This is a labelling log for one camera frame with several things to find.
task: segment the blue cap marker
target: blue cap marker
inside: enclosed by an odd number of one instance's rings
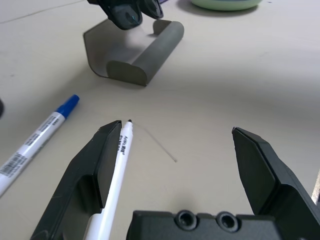
[[[70,97],[56,111],[51,113],[4,165],[0,166],[0,197],[59,129],[78,101],[79,97],[77,95]]]
[[[77,105],[78,101],[79,101],[79,97],[74,94],[63,105],[58,107],[56,112],[59,113],[59,114],[62,114],[64,116],[64,118],[67,119],[69,114],[72,112],[72,110]]]

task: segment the screw hole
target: screw hole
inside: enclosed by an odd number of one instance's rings
[[[188,210],[178,212],[174,221],[182,230],[191,231],[197,227],[197,217]]]
[[[180,216],[179,222],[183,225],[183,226],[191,226],[192,223],[194,222],[193,217],[189,214],[189,213],[184,213]]]
[[[216,216],[216,222],[223,230],[229,233],[235,233],[239,230],[240,224],[235,216],[230,212],[223,211]]]
[[[221,218],[221,222],[222,224],[228,228],[228,229],[231,229],[235,226],[235,221],[232,217],[228,216],[228,215],[225,215]]]

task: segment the blue pen cap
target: blue pen cap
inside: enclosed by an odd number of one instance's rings
[[[62,114],[66,119],[69,116],[69,114],[72,112],[72,110],[75,108],[75,106],[77,105],[79,99],[80,98],[74,94],[63,105],[58,107],[56,112]]]

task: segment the green bowl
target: green bowl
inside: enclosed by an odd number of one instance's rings
[[[262,0],[191,0],[201,8],[218,11],[238,11],[257,6]]]

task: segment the white marker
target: white marker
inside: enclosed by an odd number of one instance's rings
[[[105,208],[101,214],[94,214],[87,229],[86,240],[108,240],[115,217],[118,198],[124,179],[131,142],[133,139],[133,124],[129,120],[121,129],[118,152],[116,155],[113,177],[106,199]]]
[[[53,112],[27,141],[25,141],[18,151],[2,165],[0,168],[0,197],[66,120],[78,101],[79,97],[77,95],[70,97]]]

